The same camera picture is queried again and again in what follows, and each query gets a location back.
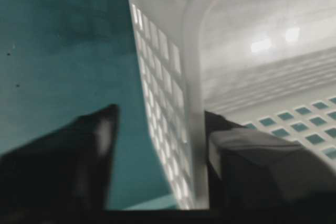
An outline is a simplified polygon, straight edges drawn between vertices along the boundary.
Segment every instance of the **square hole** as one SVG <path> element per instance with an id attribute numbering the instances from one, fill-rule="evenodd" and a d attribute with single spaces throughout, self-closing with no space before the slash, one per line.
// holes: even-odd
<path id="1" fill-rule="evenodd" d="M 176 99 L 176 104 L 180 109 L 182 109 L 182 108 L 184 108 L 183 93 L 182 93 L 182 90 L 180 89 L 179 85 L 175 81 L 173 81 L 173 82 L 174 82 L 174 96 L 175 96 L 175 99 Z"/>
<path id="2" fill-rule="evenodd" d="M 147 73 L 147 81 L 151 83 L 151 72 L 149 71 L 148 66 L 146 66 L 146 73 Z"/>
<path id="3" fill-rule="evenodd" d="M 154 107 L 154 98 L 153 98 L 153 93 L 151 90 L 149 90 L 149 102 L 152 106 L 152 108 Z"/>
<path id="4" fill-rule="evenodd" d="M 157 28 L 152 22 L 150 22 L 149 24 L 151 27 L 152 44 L 154 48 L 158 49 L 159 48 L 159 38 L 158 38 Z"/>
<path id="5" fill-rule="evenodd" d="M 310 121 L 311 123 L 313 123 L 314 125 L 316 125 L 316 126 L 321 126 L 321 125 L 327 123 L 323 118 L 321 118 L 321 117 L 319 117 L 319 116 L 316 117 L 316 118 L 312 118 L 312 119 L 310 119 L 309 121 Z"/>
<path id="6" fill-rule="evenodd" d="M 290 114 L 289 112 L 284 112 L 284 113 L 278 114 L 278 117 L 280 117 L 284 121 L 291 120 L 291 119 L 294 118 L 294 116 L 292 114 Z"/>
<path id="7" fill-rule="evenodd" d="M 165 101 L 165 98 L 164 98 L 164 93 L 162 91 L 161 88 L 159 88 L 159 97 L 160 97 L 160 100 L 161 100 L 161 104 L 162 104 L 162 107 L 166 107 L 166 101 Z"/>
<path id="8" fill-rule="evenodd" d="M 159 126 L 157 128 L 157 132 L 159 133 L 159 140 L 160 140 L 160 143 L 163 144 L 163 135 L 162 135 L 162 129 L 161 129 L 161 126 Z"/>
<path id="9" fill-rule="evenodd" d="M 149 46 L 147 46 L 147 55 L 148 55 L 148 61 L 149 61 L 150 66 L 152 68 L 155 68 L 155 63 L 153 59 L 153 51 Z"/>
<path id="10" fill-rule="evenodd" d="M 162 67 L 162 70 L 163 70 L 164 85 L 167 91 L 171 94 L 172 93 L 172 78 L 164 67 Z"/>
<path id="11" fill-rule="evenodd" d="M 336 97 L 331 98 L 330 101 L 336 104 Z"/>
<path id="12" fill-rule="evenodd" d="M 156 118 L 159 120 L 161 118 L 161 109 L 158 102 L 155 102 L 155 111 L 156 111 Z"/>
<path id="13" fill-rule="evenodd" d="M 148 97 L 148 84 L 145 80 L 143 80 L 143 89 L 144 89 L 145 96 Z"/>
<path id="14" fill-rule="evenodd" d="M 136 11 L 137 11 L 137 7 L 134 4 L 132 4 L 132 13 L 133 13 L 133 19 L 134 19 L 135 24 L 138 23 L 138 17 L 136 15 Z"/>
<path id="15" fill-rule="evenodd" d="M 182 122 L 178 115 L 176 116 L 176 119 L 175 119 L 175 127 L 176 127 L 176 135 L 178 136 L 177 138 L 180 138 L 180 136 L 182 136 L 181 134 Z"/>
<path id="16" fill-rule="evenodd" d="M 169 119 L 170 121 L 173 121 L 173 115 L 174 115 L 173 107 L 172 107 L 172 105 L 169 103 L 169 101 L 167 101 L 166 105 L 167 105 L 167 115 L 168 115 L 168 119 Z"/>
<path id="17" fill-rule="evenodd" d="M 152 126 L 151 123 L 149 124 L 149 134 L 150 134 L 151 138 L 153 139 L 154 138 L 154 129 L 153 129 L 153 126 Z"/>
<path id="18" fill-rule="evenodd" d="M 141 43 L 142 43 L 142 54 L 144 56 L 144 58 L 147 58 L 147 46 L 146 46 L 146 42 L 143 38 L 141 38 Z"/>
<path id="19" fill-rule="evenodd" d="M 296 109 L 296 111 L 301 115 L 307 115 L 307 114 L 311 113 L 311 111 L 309 109 L 307 109 L 306 107 L 298 108 L 298 109 Z"/>
<path id="20" fill-rule="evenodd" d="M 336 148 L 334 147 L 323 150 L 323 153 L 325 153 L 330 159 L 336 158 Z"/>
<path id="21" fill-rule="evenodd" d="M 158 91 L 158 85 L 157 82 L 155 80 L 155 78 L 152 76 L 152 80 L 153 80 L 153 89 L 154 89 L 154 94 L 159 95 L 159 91 Z"/>
<path id="22" fill-rule="evenodd" d="M 272 131 L 272 134 L 277 137 L 289 136 L 289 133 L 285 129 L 278 129 L 278 130 Z"/>
<path id="23" fill-rule="evenodd" d="M 152 110 L 148 102 L 146 102 L 146 110 L 147 110 L 147 115 L 150 118 L 152 116 Z"/>
<path id="24" fill-rule="evenodd" d="M 167 120 L 165 116 L 162 116 L 162 126 L 163 126 L 163 132 L 165 134 L 168 133 L 168 125 L 167 125 Z"/>
<path id="25" fill-rule="evenodd" d="M 152 121 L 153 121 L 153 126 L 154 126 L 154 129 L 156 130 L 156 128 L 157 128 L 157 121 L 156 121 L 156 117 L 155 117 L 155 115 L 154 114 L 152 114 Z"/>
<path id="26" fill-rule="evenodd" d="M 163 58 L 169 59 L 168 44 L 166 35 L 159 30 L 160 52 Z"/>
<path id="27" fill-rule="evenodd" d="M 304 124 L 304 123 L 295 123 L 292 124 L 291 127 L 296 130 L 297 132 L 302 132 L 302 131 L 306 131 L 308 129 L 308 127 Z"/>
<path id="28" fill-rule="evenodd" d="M 319 110 L 324 110 L 324 109 L 327 109 L 328 108 L 328 105 L 326 105 L 325 103 L 323 102 L 317 102 L 317 103 L 314 103 L 313 106 Z"/>
<path id="29" fill-rule="evenodd" d="M 158 78 L 162 80 L 162 66 L 160 60 L 156 57 L 155 58 L 155 68 L 156 68 L 156 74 L 158 75 Z"/>
<path id="30" fill-rule="evenodd" d="M 257 129 L 257 127 L 255 127 L 254 124 L 252 124 L 252 123 L 245 124 L 244 126 L 247 127 L 247 128 L 249 128 L 249 129 L 252 129 L 252 130 L 256 130 Z"/>
<path id="31" fill-rule="evenodd" d="M 141 36 L 140 36 L 140 34 L 139 34 L 138 31 L 136 31 L 135 34 L 136 34 L 136 43 L 137 43 L 138 50 L 141 51 L 142 50 L 142 47 L 141 47 L 141 45 L 142 45 Z"/>
<path id="32" fill-rule="evenodd" d="M 176 72 L 181 73 L 181 59 L 180 59 L 180 51 L 177 46 L 172 44 L 172 55 L 174 61 L 174 68 Z"/>
<path id="33" fill-rule="evenodd" d="M 187 160 L 186 156 L 182 155 L 182 160 L 183 160 L 183 164 L 184 164 L 184 170 L 187 172 L 188 176 L 191 176 L 190 173 L 190 165 L 189 165 L 189 161 Z"/>
<path id="34" fill-rule="evenodd" d="M 139 57 L 139 65 L 141 73 L 146 74 L 145 63 L 143 62 L 143 59 L 141 57 Z"/>
<path id="35" fill-rule="evenodd" d="M 260 123 L 266 127 L 276 124 L 276 122 L 272 118 L 261 119 Z"/>
<path id="36" fill-rule="evenodd" d="M 307 136 L 306 139 L 313 145 L 320 144 L 324 142 L 324 139 L 321 138 L 318 134 Z"/>
<path id="37" fill-rule="evenodd" d="M 182 131 L 181 131 L 181 139 L 184 144 L 188 143 L 188 136 L 187 136 L 187 130 L 185 129 L 184 126 L 182 126 Z"/>
<path id="38" fill-rule="evenodd" d="M 149 24 L 148 24 L 148 19 L 145 15 L 143 15 L 143 25 L 145 29 L 145 37 L 147 39 L 151 39 L 150 31 L 149 31 Z"/>
<path id="39" fill-rule="evenodd" d="M 336 120 L 336 111 L 329 113 L 328 116 Z"/>
<path id="40" fill-rule="evenodd" d="M 143 30 L 141 11 L 138 9 L 138 21 L 140 30 Z"/>
<path id="41" fill-rule="evenodd" d="M 331 128 L 325 131 L 332 138 L 336 138 L 336 128 Z"/>

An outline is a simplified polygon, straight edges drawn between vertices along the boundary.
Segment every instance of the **grid pattern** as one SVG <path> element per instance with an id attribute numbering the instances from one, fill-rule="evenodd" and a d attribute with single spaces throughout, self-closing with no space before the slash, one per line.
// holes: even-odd
<path id="1" fill-rule="evenodd" d="M 191 209 L 194 182 L 180 51 L 143 11 L 134 4 L 131 10 L 150 137 L 179 207 Z"/>
<path id="2" fill-rule="evenodd" d="M 336 95 L 265 115 L 244 125 L 289 141 L 299 141 L 336 159 Z"/>

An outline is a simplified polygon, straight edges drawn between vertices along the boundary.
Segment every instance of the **teal background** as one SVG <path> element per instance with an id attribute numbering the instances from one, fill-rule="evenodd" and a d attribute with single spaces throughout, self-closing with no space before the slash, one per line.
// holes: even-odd
<path id="1" fill-rule="evenodd" d="M 170 194 L 152 148 L 128 0 L 0 0 L 0 154 L 110 103 L 108 209 Z"/>

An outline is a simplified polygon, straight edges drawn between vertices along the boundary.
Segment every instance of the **white plastic basket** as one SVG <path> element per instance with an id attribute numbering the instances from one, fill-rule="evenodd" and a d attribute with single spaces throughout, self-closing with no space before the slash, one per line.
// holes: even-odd
<path id="1" fill-rule="evenodd" d="M 150 135 L 182 209 L 208 206 L 204 110 L 335 168 L 336 0 L 129 0 Z"/>

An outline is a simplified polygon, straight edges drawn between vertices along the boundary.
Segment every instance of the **translucent plastic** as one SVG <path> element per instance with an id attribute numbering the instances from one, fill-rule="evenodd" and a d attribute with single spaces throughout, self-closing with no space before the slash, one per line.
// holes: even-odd
<path id="1" fill-rule="evenodd" d="M 181 208 L 208 206 L 204 110 L 299 141 L 334 166 L 336 0 L 130 7 L 150 133 Z"/>

